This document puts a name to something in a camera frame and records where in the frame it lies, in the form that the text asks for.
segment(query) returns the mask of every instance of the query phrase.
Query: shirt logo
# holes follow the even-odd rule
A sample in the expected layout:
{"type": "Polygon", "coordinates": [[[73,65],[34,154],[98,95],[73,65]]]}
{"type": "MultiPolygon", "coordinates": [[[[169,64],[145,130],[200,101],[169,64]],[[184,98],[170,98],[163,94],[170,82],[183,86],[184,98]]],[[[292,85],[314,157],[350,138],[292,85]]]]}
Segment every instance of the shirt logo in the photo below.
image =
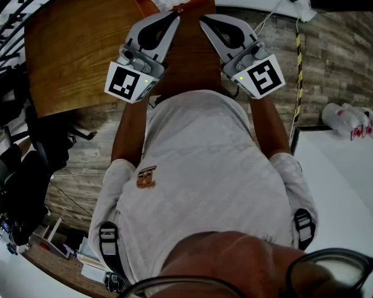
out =
{"type": "Polygon", "coordinates": [[[138,79],[139,75],[137,73],[117,67],[108,91],[131,100],[138,79]]]}
{"type": "Polygon", "coordinates": [[[150,166],[149,168],[145,168],[139,172],[137,179],[137,187],[139,189],[155,187],[156,181],[153,180],[154,170],[156,170],[156,166],[150,166]]]}
{"type": "Polygon", "coordinates": [[[269,60],[253,67],[247,73],[253,80],[260,95],[269,92],[271,89],[276,88],[282,83],[269,60]]]}

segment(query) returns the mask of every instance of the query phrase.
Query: white t-shirt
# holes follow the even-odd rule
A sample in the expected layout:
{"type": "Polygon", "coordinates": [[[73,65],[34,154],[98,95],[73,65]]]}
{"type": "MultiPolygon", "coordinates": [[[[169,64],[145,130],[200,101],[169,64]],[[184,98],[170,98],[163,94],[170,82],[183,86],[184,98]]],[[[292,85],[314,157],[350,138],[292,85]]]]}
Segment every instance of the white t-shirt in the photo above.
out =
{"type": "Polygon", "coordinates": [[[289,154],[268,160],[252,141],[234,100],[192,91],[160,103],[149,120],[144,156],[135,167],[115,160],[106,172],[90,227],[118,227],[122,267],[131,283],[157,276],[182,239],[238,231],[298,248],[297,209],[317,213],[302,170],[289,154]]]}

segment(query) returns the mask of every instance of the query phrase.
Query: glasses frame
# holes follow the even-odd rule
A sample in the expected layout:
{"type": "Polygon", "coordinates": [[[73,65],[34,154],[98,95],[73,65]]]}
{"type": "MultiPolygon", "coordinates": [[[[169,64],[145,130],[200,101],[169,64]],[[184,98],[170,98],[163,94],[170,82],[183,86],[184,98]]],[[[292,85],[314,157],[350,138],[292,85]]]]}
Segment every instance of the glasses frame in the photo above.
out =
{"type": "Polygon", "coordinates": [[[349,260],[358,261],[361,265],[363,265],[364,270],[362,278],[355,285],[353,285],[350,290],[348,290],[349,292],[359,290],[373,271],[373,258],[358,253],[357,251],[347,250],[345,248],[327,248],[325,250],[314,251],[313,253],[297,258],[297,260],[292,262],[288,267],[286,272],[287,292],[294,297],[298,297],[298,294],[294,291],[294,288],[292,286],[292,271],[294,266],[296,266],[298,263],[301,263],[302,261],[310,261],[313,259],[324,258],[326,256],[339,256],[340,258],[348,258],[349,260]]]}
{"type": "MultiPolygon", "coordinates": [[[[286,286],[287,286],[287,294],[293,297],[297,297],[298,295],[293,289],[292,286],[292,270],[293,267],[297,263],[301,263],[302,261],[309,261],[312,259],[318,259],[325,256],[339,256],[340,258],[349,258],[355,261],[360,262],[364,266],[364,272],[362,278],[352,287],[349,291],[356,291],[359,290],[362,285],[365,283],[367,277],[373,271],[373,258],[368,257],[366,255],[360,254],[356,251],[347,250],[344,248],[327,248],[325,250],[315,251],[313,253],[304,255],[294,262],[290,264],[286,272],[286,286]]],[[[145,291],[149,287],[152,286],[159,286],[171,283],[187,283],[187,282],[198,282],[198,283],[206,283],[206,284],[216,284],[223,287],[227,287],[230,291],[233,291],[235,295],[239,296],[239,298],[247,298],[237,287],[233,286],[232,284],[223,281],[217,278],[211,277],[204,277],[204,276],[159,276],[154,278],[148,278],[143,281],[139,281],[134,285],[128,287],[124,292],[118,296],[118,298],[126,298],[129,295],[136,295],[137,297],[140,292],[145,291]]]]}

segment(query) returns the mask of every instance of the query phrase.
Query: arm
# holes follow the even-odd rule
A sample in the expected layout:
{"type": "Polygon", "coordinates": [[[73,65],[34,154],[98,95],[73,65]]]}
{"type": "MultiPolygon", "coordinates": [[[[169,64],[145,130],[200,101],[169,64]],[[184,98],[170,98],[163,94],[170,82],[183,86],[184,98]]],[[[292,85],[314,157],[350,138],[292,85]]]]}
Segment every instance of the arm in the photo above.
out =
{"type": "Polygon", "coordinates": [[[276,153],[285,152],[292,154],[282,120],[270,99],[249,98],[253,115],[254,129],[262,153],[269,159],[276,153]]]}
{"type": "Polygon", "coordinates": [[[148,100],[149,95],[141,102],[126,104],[113,142],[112,162],[124,159],[138,167],[145,140],[148,100]]]}

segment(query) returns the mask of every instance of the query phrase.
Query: wooden desk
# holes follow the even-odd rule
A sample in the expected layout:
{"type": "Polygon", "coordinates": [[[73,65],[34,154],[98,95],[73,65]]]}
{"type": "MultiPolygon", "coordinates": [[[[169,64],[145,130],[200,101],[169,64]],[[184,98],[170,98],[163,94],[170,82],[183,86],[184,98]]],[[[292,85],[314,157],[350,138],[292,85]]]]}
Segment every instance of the wooden desk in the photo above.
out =
{"type": "MultiPolygon", "coordinates": [[[[156,94],[219,88],[219,57],[198,22],[211,13],[214,0],[182,14],[156,94]]],[[[33,19],[25,28],[25,50],[37,115],[117,101],[104,93],[109,62],[141,19],[134,0],[56,0],[33,19]]]]}

